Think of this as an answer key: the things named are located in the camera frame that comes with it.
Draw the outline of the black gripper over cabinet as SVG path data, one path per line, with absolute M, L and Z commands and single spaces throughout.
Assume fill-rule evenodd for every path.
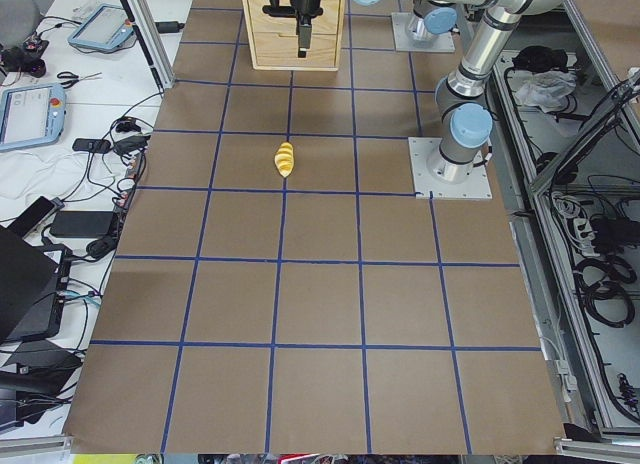
M 295 18 L 297 20 L 299 58 L 306 58 L 311 44 L 311 21 L 323 13 L 321 0 L 289 0 L 282 6 L 280 0 L 269 0 L 263 12 L 274 18 Z

